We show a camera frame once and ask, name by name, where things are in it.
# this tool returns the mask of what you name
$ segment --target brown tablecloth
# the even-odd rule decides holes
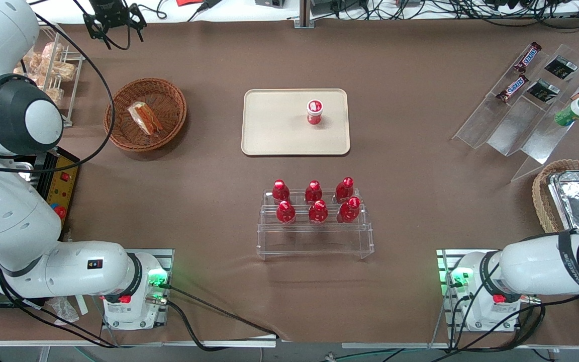
[[[146,154],[109,144],[82,167],[69,216],[76,240],[175,248],[173,284],[272,328],[290,341],[426,343],[441,295],[436,249],[496,248],[542,232],[531,179],[509,180],[524,156],[450,140],[526,44],[579,51],[579,32],[480,21],[319,21],[149,25],[145,43],[108,51],[66,27],[111,89],[143,77],[178,85],[183,131]],[[124,30],[110,32],[122,42]],[[60,146],[78,156],[103,138],[106,95],[85,68],[74,127]],[[349,97],[351,151],[341,157],[247,157],[243,96],[253,88],[339,87]],[[552,159],[579,158],[579,121]],[[352,176],[374,227],[364,260],[255,252],[260,195]],[[200,339],[260,332],[176,298]],[[99,316],[79,323],[99,330]],[[124,343],[188,340],[179,318],[128,332]],[[0,311],[0,339],[74,339],[18,311]],[[529,343],[579,345],[579,302],[550,307]]]

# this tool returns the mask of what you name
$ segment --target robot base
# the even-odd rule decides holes
[[[482,278],[480,277],[480,265],[485,257],[484,252],[471,252],[457,263],[455,269],[448,273],[446,281],[448,285],[457,282],[462,283],[462,287],[455,287],[450,289],[451,308],[464,297],[475,296],[477,289],[482,285]],[[499,253],[492,257],[489,262],[489,271],[493,270],[495,265],[499,262]],[[493,273],[492,280],[496,281],[499,275],[499,270]],[[464,325],[465,330],[471,332],[487,332],[502,319],[513,312],[520,309],[520,301],[514,303],[495,303],[493,296],[482,288],[476,294],[475,302],[468,311],[470,299],[463,300],[460,303],[460,316],[455,317],[455,330],[459,330],[462,321],[466,321]],[[496,332],[514,332],[515,321],[517,318],[511,318],[505,323],[499,325],[495,329]]]
[[[158,316],[160,305],[147,303],[147,296],[162,296],[163,289],[149,284],[149,272],[162,273],[158,260],[146,252],[136,252],[136,257],[142,264],[142,280],[129,303],[108,303],[104,300],[104,316],[106,322],[114,329],[136,330],[151,329]]]

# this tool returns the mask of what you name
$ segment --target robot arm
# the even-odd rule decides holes
[[[466,328],[490,330],[520,310],[522,296],[579,294],[578,246],[579,234],[565,231],[522,240],[501,251],[464,256],[448,273],[447,282],[453,305],[460,303]],[[496,331],[512,332],[514,325],[512,318]]]
[[[25,0],[0,0],[0,156],[52,149],[62,136],[55,104],[25,76],[10,74],[39,35]],[[0,159],[0,168],[14,161]],[[57,241],[60,218],[16,172],[0,172],[0,273],[23,298],[101,295],[105,317],[119,329],[151,328],[167,273],[154,256],[126,253],[105,241]]]

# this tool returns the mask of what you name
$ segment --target green bottle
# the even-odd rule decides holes
[[[571,101],[570,105],[555,113],[555,122],[561,126],[570,126],[576,119],[579,119],[579,98]]]

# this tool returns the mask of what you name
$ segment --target acrylic display rack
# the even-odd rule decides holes
[[[517,62],[526,55],[529,46],[522,51]],[[570,60],[578,66],[566,80],[558,78],[544,67],[557,55]],[[490,92],[471,114],[453,138],[459,138],[470,147],[478,148],[489,144],[504,156],[522,151],[528,158],[516,172],[511,181],[531,174],[544,165],[558,143],[571,126],[560,126],[553,117],[570,103],[570,97],[579,90],[579,53],[564,44],[549,55],[540,51],[527,67],[525,76],[529,82],[523,85],[507,103],[495,96],[512,84],[519,76],[513,65],[492,87]],[[549,103],[545,103],[526,92],[539,78],[546,80],[560,89],[560,93]]]
[[[354,189],[354,195],[361,199],[361,212],[351,224],[336,222],[340,205],[334,195],[334,189],[323,189],[328,218],[323,224],[310,224],[310,205],[305,204],[305,190],[290,190],[289,200],[296,210],[296,222],[283,225],[276,218],[277,205],[271,190],[265,190],[258,222],[258,255],[266,259],[269,256],[351,254],[363,259],[372,254],[372,223],[359,190]]]

